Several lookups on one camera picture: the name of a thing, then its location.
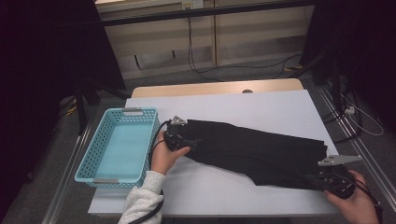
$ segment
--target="power outlet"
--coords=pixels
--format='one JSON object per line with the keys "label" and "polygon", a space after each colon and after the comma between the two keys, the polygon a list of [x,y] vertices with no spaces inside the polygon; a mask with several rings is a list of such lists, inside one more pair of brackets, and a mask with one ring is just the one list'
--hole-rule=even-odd
{"label": "power outlet", "polygon": [[204,8],[204,0],[186,0],[181,2],[181,9],[197,9]]}
{"label": "power outlet", "polygon": [[204,0],[192,0],[191,3],[193,9],[204,8]]}
{"label": "power outlet", "polygon": [[192,2],[191,1],[182,1],[181,9],[183,9],[183,10],[192,9]]}

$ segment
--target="black cloth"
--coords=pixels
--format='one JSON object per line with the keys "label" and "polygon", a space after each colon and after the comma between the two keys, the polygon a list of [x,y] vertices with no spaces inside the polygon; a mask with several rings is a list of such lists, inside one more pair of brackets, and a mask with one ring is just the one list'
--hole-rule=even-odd
{"label": "black cloth", "polygon": [[326,157],[327,149],[323,141],[215,121],[189,119],[180,135],[202,140],[187,157],[245,174],[258,186],[316,189],[305,176],[318,174],[318,161]]}

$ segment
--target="white table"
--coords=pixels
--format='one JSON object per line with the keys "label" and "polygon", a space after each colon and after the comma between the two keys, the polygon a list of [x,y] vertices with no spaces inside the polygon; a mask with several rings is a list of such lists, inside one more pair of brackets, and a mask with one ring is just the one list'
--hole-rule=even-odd
{"label": "white table", "polygon": [[[157,107],[160,122],[228,122],[270,133],[324,140],[338,152],[307,91],[132,98],[126,107]],[[120,216],[129,189],[97,189],[90,214]],[[163,186],[165,217],[297,217],[338,214],[322,192],[255,186],[246,176],[181,158]]]}

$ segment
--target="basket handle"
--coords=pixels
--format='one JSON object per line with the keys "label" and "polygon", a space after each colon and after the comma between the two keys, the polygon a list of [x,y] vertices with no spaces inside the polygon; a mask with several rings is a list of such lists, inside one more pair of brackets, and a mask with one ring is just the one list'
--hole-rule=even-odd
{"label": "basket handle", "polygon": [[125,116],[142,116],[143,109],[142,107],[125,107],[122,108],[121,111]]}
{"label": "basket handle", "polygon": [[92,181],[93,184],[119,184],[118,179],[94,179]]}

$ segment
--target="black cable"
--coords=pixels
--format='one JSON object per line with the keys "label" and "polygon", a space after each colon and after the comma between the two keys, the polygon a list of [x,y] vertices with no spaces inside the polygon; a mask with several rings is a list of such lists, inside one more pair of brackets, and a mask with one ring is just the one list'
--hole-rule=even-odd
{"label": "black cable", "polygon": [[191,33],[192,33],[192,29],[191,29],[191,18],[187,18],[187,21],[189,22],[189,66],[190,69],[195,72],[196,74],[198,74],[200,77],[205,78],[205,79],[210,79],[210,80],[215,80],[218,82],[223,82],[223,80],[217,79],[217,78],[213,78],[213,77],[205,77],[201,74],[201,72],[198,71],[198,69],[195,67],[195,62],[194,62],[194,56],[192,53],[192,38],[191,38]]}
{"label": "black cable", "polygon": [[279,63],[274,63],[274,64],[270,64],[270,65],[263,65],[263,66],[244,66],[244,65],[229,65],[229,66],[222,66],[222,67],[214,67],[214,68],[209,68],[206,69],[204,71],[198,71],[198,69],[195,67],[195,62],[194,62],[194,58],[193,58],[193,53],[192,53],[192,37],[191,37],[191,33],[192,33],[192,28],[191,28],[191,18],[187,18],[187,21],[189,23],[189,66],[191,71],[195,72],[196,74],[198,74],[200,77],[202,78],[206,78],[206,79],[211,79],[211,80],[215,80],[215,81],[219,81],[219,82],[224,82],[224,80],[220,80],[217,78],[213,78],[213,77],[205,77],[202,75],[202,73],[207,73],[213,70],[217,70],[217,69],[221,69],[221,68],[267,68],[267,67],[273,67],[273,66],[277,66],[280,64],[282,65],[282,70],[279,72],[279,74],[277,74],[275,77],[273,77],[273,79],[279,77],[282,73],[283,73],[283,69],[285,68],[285,62],[287,62],[288,60],[300,56],[302,55],[301,53],[298,54],[294,54],[290,57],[288,57],[287,59],[279,62]]}
{"label": "black cable", "polygon": [[375,208],[375,213],[376,213],[376,218],[378,219],[378,223],[381,224],[382,223],[382,207],[381,207],[381,202],[379,200],[377,200],[374,195],[371,193],[371,191],[369,190],[369,188],[367,188],[367,186],[365,184],[363,184],[361,181],[359,181],[358,179],[354,179],[355,181],[357,181],[358,183],[362,184],[359,185],[341,175],[336,175],[336,174],[332,174],[332,173],[326,173],[327,175],[334,175],[337,176],[341,179],[343,179],[344,181],[348,182],[349,184],[354,185],[356,188],[360,189],[363,193],[365,193],[367,196],[369,196],[370,200],[372,201],[374,208]]}
{"label": "black cable", "polygon": [[[149,147],[149,153],[148,153],[148,167],[151,167],[152,153],[154,152],[155,147],[158,146],[158,144],[160,144],[161,142],[164,141],[164,140],[159,141],[157,144],[154,145],[154,143],[155,143],[155,141],[157,139],[158,133],[160,133],[161,128],[163,127],[163,125],[169,123],[170,121],[171,120],[167,120],[167,121],[163,122],[160,125],[160,127],[158,128],[157,132],[155,133],[155,135],[154,135],[154,137],[153,137],[153,139],[151,141],[151,144],[150,144],[150,147]],[[161,210],[161,208],[163,207],[163,201],[164,201],[164,198],[163,198],[162,201],[160,201],[157,204],[157,206],[154,208],[154,210],[152,210],[151,212],[149,212],[149,213],[145,214],[144,216],[138,218],[137,220],[134,220],[134,221],[130,222],[130,224],[142,223],[142,222],[148,220],[149,218],[154,217],[155,214],[157,214]]]}

